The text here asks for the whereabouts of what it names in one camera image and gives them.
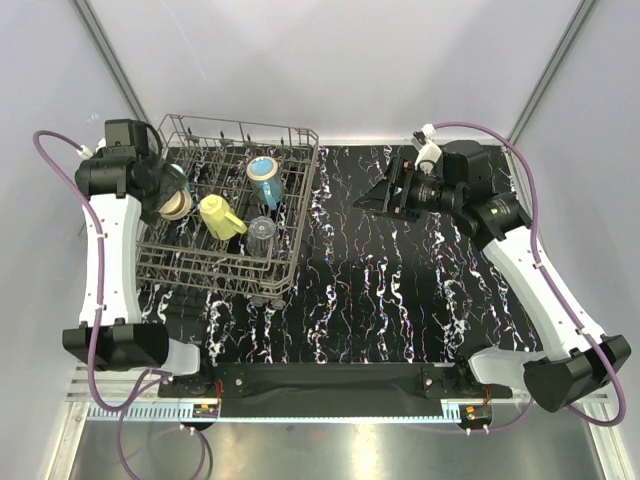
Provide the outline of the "blue mug cream inside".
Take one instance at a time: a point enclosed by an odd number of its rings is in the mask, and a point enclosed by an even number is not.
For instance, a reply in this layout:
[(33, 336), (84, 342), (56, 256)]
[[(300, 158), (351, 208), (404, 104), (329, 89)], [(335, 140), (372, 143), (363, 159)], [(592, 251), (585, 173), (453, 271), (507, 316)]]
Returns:
[(187, 175), (185, 173), (185, 171), (183, 170), (183, 168), (177, 164), (172, 164), (172, 167), (177, 170), (185, 179), (185, 183), (182, 187), (182, 189), (187, 192), (188, 194), (191, 194), (191, 185), (188, 181)]

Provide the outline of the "paper cup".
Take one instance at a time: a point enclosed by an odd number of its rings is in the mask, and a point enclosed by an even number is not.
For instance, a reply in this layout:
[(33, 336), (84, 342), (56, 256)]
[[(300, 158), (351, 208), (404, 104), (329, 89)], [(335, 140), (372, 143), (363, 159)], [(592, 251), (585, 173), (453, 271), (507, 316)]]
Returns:
[(211, 194), (204, 197), (199, 203), (199, 213), (207, 229), (217, 240), (230, 240), (247, 232), (244, 221), (235, 215), (222, 196)]

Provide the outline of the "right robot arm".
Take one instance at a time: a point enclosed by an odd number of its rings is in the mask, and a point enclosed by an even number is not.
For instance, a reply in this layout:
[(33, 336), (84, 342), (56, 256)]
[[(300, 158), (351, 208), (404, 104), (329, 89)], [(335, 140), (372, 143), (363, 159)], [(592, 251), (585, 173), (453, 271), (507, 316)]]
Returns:
[(548, 412), (608, 385), (631, 355), (621, 335), (609, 336), (584, 311), (539, 246), (516, 195), (495, 190), (491, 158), (473, 140), (442, 147), (426, 142), (415, 160), (394, 157), (355, 207), (415, 222), (424, 212), (449, 215), (514, 291), (541, 341), (538, 352), (498, 347), (463, 355), (453, 385), (475, 397), (488, 385), (529, 393)]

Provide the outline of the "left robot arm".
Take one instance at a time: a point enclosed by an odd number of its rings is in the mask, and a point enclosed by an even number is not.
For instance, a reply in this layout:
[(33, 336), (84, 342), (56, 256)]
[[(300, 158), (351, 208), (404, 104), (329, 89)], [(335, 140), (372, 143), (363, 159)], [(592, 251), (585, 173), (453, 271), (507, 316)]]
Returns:
[(63, 348), (98, 371), (170, 372), (190, 395), (206, 396), (214, 371), (201, 364), (196, 346), (143, 323), (136, 289), (138, 226), (153, 224), (184, 192), (184, 174), (150, 148), (106, 146), (81, 162), (75, 183), (86, 201), (87, 279), (79, 325), (63, 331)]

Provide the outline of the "clear glass cup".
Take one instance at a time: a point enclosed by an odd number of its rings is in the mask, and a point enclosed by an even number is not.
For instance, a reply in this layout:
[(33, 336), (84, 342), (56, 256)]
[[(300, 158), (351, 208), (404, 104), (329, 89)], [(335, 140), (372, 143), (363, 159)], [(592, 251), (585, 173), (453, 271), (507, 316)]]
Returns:
[(276, 236), (276, 224), (267, 216), (258, 216), (251, 220), (246, 237), (247, 252), (257, 258), (266, 258), (272, 241)]

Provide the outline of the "brown metal cup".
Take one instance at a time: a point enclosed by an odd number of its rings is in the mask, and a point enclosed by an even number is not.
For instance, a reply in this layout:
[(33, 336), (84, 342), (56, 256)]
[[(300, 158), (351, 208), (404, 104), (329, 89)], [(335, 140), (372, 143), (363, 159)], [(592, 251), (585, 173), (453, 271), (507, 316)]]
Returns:
[(193, 206), (192, 197), (188, 190), (177, 191), (159, 210), (159, 215), (169, 221), (184, 218)]

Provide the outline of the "blue butterfly mug orange inside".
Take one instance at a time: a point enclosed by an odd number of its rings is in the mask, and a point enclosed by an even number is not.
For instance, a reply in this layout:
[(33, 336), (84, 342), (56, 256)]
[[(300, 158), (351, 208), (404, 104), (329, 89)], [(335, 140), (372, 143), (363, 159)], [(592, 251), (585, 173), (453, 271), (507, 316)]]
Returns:
[(284, 192), (279, 162), (269, 156), (254, 157), (246, 167), (246, 175), (262, 203), (276, 210)]

